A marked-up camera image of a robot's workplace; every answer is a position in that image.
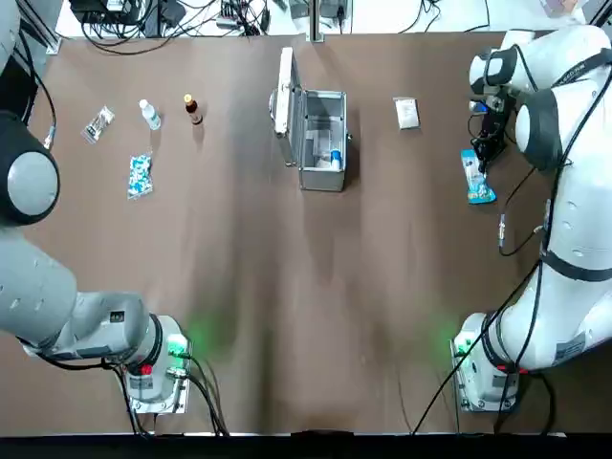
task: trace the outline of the green light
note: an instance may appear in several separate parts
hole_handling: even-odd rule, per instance
[[[187,340],[183,335],[170,335],[168,337],[168,354],[177,356],[187,353]]]

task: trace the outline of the blue package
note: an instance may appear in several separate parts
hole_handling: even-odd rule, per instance
[[[130,178],[127,185],[127,199],[136,199],[153,191],[150,171],[150,154],[132,157],[130,160]]]
[[[461,163],[468,181],[468,202],[470,204],[494,202],[497,196],[487,185],[487,178],[478,170],[480,162],[474,150],[463,150],[461,152]]]

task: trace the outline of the small brown bottle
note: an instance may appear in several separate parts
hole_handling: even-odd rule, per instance
[[[191,94],[185,94],[185,109],[191,117],[191,124],[200,124],[202,122],[202,112],[198,108],[198,102],[196,102]]]

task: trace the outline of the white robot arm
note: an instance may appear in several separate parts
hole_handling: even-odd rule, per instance
[[[18,28],[16,3],[2,2],[0,73]],[[58,196],[50,151],[19,117],[0,111],[0,330],[49,362],[121,365],[137,412],[184,412],[190,348],[178,323],[149,314],[137,294],[79,292],[72,273],[19,231],[49,215]]]
[[[518,47],[513,36],[523,38]],[[536,40],[514,32],[506,38],[505,49],[473,60],[472,91],[527,93],[516,119],[518,148],[538,170],[562,174],[552,219],[544,223],[541,263],[522,296],[495,319],[468,317],[453,341],[456,358],[483,333],[458,371],[463,407],[474,411],[512,407],[517,377],[506,378],[519,356],[523,369],[548,368],[612,337],[610,41],[591,26]]]

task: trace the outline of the metal box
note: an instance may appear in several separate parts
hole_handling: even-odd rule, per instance
[[[278,87],[270,97],[274,133],[302,189],[342,191],[346,170],[346,93],[301,87],[294,50],[283,48]],[[333,167],[332,152],[339,152]]]

